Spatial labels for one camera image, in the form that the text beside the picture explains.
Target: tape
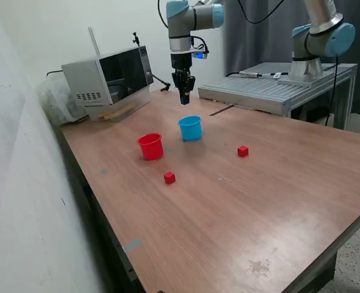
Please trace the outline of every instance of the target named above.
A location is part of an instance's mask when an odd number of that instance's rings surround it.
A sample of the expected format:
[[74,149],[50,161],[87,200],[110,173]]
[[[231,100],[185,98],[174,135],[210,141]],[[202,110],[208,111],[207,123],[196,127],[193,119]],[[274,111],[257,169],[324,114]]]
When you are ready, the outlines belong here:
[[135,247],[138,247],[139,245],[142,244],[142,239],[141,238],[136,238],[136,240],[128,243],[127,245],[123,246],[123,251],[125,253],[129,252],[130,250],[134,249]]

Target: black cable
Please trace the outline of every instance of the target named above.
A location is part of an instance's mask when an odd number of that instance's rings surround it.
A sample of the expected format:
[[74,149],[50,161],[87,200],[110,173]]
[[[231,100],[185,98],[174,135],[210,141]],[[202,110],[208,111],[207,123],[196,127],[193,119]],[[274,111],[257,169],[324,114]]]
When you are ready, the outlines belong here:
[[230,76],[230,75],[233,75],[233,74],[240,74],[238,71],[237,72],[230,72],[226,75],[226,77]]
[[49,74],[51,74],[51,73],[57,73],[57,72],[63,72],[63,70],[56,70],[56,71],[47,72],[46,77],[48,77]]
[[247,15],[246,15],[244,9],[243,9],[243,6],[242,6],[242,4],[241,4],[241,1],[240,1],[240,0],[237,0],[237,2],[240,4],[242,14],[244,15],[245,19],[246,19],[249,23],[251,23],[251,24],[259,24],[259,23],[262,23],[263,21],[265,21],[268,17],[270,17],[270,16],[275,12],[276,9],[279,8],[280,5],[282,5],[282,3],[283,3],[284,1],[285,1],[285,0],[281,0],[281,1],[279,2],[279,4],[278,4],[274,9],[272,9],[272,11],[271,11],[270,13],[268,13],[267,16],[264,17],[263,19],[261,19],[261,20],[259,20],[259,21],[250,21],[249,18],[247,17]]
[[154,74],[152,74],[153,75],[153,77],[155,78],[155,79],[157,79],[159,82],[161,82],[165,87],[164,88],[162,88],[160,91],[161,92],[163,92],[164,90],[166,90],[166,91],[168,91],[169,90],[169,88],[170,88],[170,83],[169,82],[165,82],[165,81],[163,81],[161,78],[158,78],[157,76],[155,76]]
[[168,28],[168,25],[165,23],[164,19],[162,18],[161,8],[160,8],[160,0],[157,0],[157,8],[158,8],[158,14],[160,15],[162,23],[164,24],[164,26],[166,28]]
[[329,113],[328,113],[328,117],[326,118],[325,126],[328,126],[329,116],[331,115],[331,112],[332,112],[334,94],[335,94],[335,92],[336,92],[337,68],[338,68],[338,67],[339,67],[339,57],[336,56],[336,69],[334,70],[334,81],[333,81],[332,99],[331,99],[331,104],[329,105]]
[[210,51],[209,51],[209,49],[207,48],[206,42],[205,42],[201,37],[197,37],[196,35],[192,35],[192,36],[191,36],[191,39],[194,39],[194,38],[200,40],[200,41],[203,43],[203,45],[204,45],[204,53],[209,54]]

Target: stain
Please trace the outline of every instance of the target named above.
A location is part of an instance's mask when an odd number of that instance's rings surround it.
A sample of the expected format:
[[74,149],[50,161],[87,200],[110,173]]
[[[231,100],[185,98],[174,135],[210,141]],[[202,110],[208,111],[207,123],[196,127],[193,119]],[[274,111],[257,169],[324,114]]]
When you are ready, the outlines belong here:
[[134,241],[128,243],[127,245],[123,246],[123,251],[125,253],[127,253],[130,250],[134,249],[135,247],[138,247],[141,244],[142,244],[142,239],[141,238],[136,238],[136,240],[134,240]]
[[254,273],[255,275],[262,275],[262,276],[267,276],[267,273],[270,272],[270,268],[269,268],[269,261],[267,260],[267,265],[261,263],[261,261],[249,261],[250,265],[250,269],[252,271],[252,273]]

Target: white wall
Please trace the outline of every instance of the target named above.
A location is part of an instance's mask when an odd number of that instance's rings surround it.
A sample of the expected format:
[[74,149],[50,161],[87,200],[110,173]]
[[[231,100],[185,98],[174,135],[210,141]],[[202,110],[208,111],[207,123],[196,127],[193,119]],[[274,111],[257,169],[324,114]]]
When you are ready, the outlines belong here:
[[104,292],[75,197],[0,25],[0,293]]
[[[161,2],[165,18],[166,0]],[[153,73],[173,83],[168,33],[156,0],[0,0],[0,20],[33,85],[62,64],[95,55],[89,26],[101,53],[132,47],[132,32],[136,31],[148,48]],[[205,38],[211,52],[207,60],[193,61],[196,93],[199,85],[223,77],[223,45],[222,29],[195,35]],[[161,87],[158,82],[153,85],[154,89]]]

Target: red block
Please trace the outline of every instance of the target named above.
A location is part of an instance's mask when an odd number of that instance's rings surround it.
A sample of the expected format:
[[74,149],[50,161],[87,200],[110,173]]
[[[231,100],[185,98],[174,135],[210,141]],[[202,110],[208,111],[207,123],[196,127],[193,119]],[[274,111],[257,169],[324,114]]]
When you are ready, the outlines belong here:
[[249,155],[249,149],[245,145],[240,146],[237,151],[239,157],[246,157],[247,155]]
[[164,180],[165,183],[167,184],[172,184],[176,181],[176,177],[175,174],[173,174],[172,172],[168,172],[164,175]]

